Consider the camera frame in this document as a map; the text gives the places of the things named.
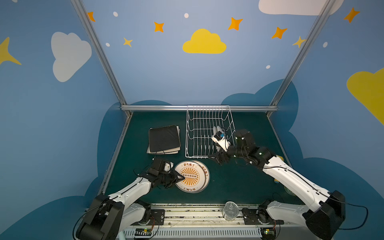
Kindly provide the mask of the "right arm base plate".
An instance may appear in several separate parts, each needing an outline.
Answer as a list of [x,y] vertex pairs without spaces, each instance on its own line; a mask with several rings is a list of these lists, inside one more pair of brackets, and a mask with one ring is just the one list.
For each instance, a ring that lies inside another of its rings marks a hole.
[[283,225],[282,220],[273,220],[266,210],[243,208],[241,210],[245,225]]

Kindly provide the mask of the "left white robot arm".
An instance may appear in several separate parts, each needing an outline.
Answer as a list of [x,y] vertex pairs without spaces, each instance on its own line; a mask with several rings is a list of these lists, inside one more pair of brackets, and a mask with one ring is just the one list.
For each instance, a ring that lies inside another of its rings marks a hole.
[[153,188],[166,189],[185,180],[170,161],[154,159],[151,167],[135,181],[110,195],[100,194],[73,228],[74,240],[114,240],[131,224],[148,221],[151,207],[139,201]]

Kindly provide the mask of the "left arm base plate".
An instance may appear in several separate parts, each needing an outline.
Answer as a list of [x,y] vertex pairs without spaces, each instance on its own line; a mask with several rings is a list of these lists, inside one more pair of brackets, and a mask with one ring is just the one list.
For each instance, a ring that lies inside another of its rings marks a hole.
[[144,213],[143,218],[132,226],[162,226],[165,220],[165,210],[150,210]]

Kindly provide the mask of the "white round plate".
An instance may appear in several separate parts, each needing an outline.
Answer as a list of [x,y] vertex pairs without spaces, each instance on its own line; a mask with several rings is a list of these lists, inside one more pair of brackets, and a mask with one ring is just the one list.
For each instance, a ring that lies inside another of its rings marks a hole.
[[207,188],[207,186],[209,185],[210,179],[211,179],[211,174],[210,174],[210,171],[208,170],[207,166],[204,163],[202,163],[200,161],[193,161],[193,162],[195,164],[199,165],[205,173],[205,183],[204,183],[203,187],[197,191],[197,193],[200,193],[200,192],[204,191]]
[[176,186],[186,193],[197,193],[205,183],[205,173],[202,168],[193,161],[184,161],[176,165],[175,170],[186,179]]

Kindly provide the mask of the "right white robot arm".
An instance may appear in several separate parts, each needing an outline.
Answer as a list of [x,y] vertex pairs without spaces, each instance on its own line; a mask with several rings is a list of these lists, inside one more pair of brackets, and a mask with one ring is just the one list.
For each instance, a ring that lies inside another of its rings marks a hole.
[[322,240],[331,240],[346,218],[345,196],[311,182],[287,165],[266,147],[258,147],[247,130],[235,131],[236,144],[231,145],[220,127],[214,128],[211,139],[220,149],[209,158],[219,165],[231,158],[241,158],[273,177],[297,196],[303,205],[283,204],[266,200],[256,211],[262,225],[284,221],[307,227]]

